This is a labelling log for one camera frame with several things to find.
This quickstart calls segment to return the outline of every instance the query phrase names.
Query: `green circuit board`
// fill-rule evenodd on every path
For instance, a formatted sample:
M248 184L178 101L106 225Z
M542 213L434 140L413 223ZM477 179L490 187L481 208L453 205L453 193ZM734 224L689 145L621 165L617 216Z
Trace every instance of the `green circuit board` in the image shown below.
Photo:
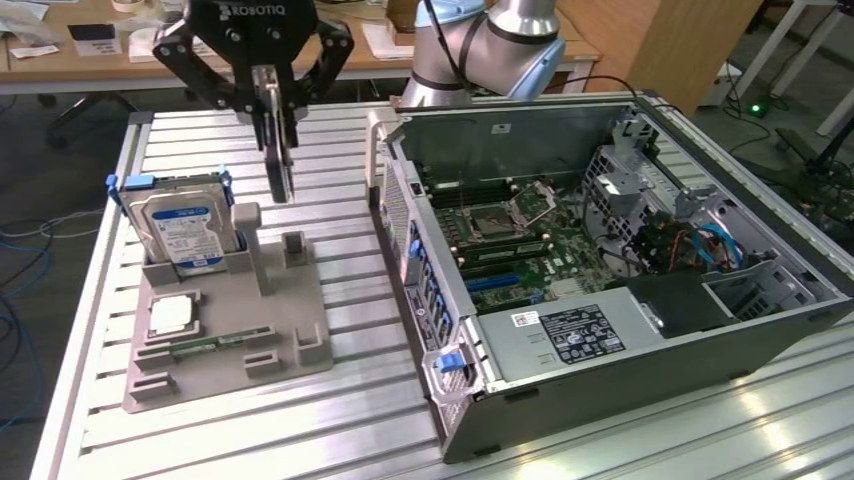
M521 184L506 202L437 210L481 314L601 291L615 279L571 208L546 185ZM511 285L473 288L507 278Z

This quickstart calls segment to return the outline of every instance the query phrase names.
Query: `open computer chassis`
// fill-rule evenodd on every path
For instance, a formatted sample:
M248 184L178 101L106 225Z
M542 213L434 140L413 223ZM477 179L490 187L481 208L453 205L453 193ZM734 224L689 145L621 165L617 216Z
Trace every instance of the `open computer chassis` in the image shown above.
M447 463L749 375L854 308L850 257L653 103L371 112L374 223Z

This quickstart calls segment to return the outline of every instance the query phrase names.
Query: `motherboard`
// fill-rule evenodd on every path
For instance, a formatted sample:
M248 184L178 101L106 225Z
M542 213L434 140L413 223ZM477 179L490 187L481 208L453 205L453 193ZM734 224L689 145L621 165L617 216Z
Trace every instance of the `motherboard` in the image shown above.
M507 179L474 191L461 186L433 191L479 314L598 292L615 279L549 178Z

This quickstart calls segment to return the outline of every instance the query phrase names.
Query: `robotiq logo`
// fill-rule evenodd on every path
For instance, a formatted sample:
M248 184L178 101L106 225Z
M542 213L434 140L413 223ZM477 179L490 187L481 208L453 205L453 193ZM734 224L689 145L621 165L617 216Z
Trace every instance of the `robotiq logo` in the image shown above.
M230 17L254 17L264 15L284 16L284 5L219 5L219 19Z

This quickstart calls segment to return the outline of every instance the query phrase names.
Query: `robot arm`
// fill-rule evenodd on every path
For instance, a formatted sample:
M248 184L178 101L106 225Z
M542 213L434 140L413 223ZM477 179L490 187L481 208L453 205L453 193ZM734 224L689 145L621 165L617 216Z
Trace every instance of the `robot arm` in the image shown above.
M437 20L463 78L517 100L534 99L549 86L563 58L554 0L433 0ZM439 42L425 1L415 20L415 59L402 107L470 101Z
M291 63L315 33L323 51L295 80ZM231 65L234 83L194 53L194 36ZM251 117L279 203L294 191L288 149L299 144L296 121L332 85L352 47L347 26L319 20L312 0L190 0L184 18L155 42L155 57L211 105Z

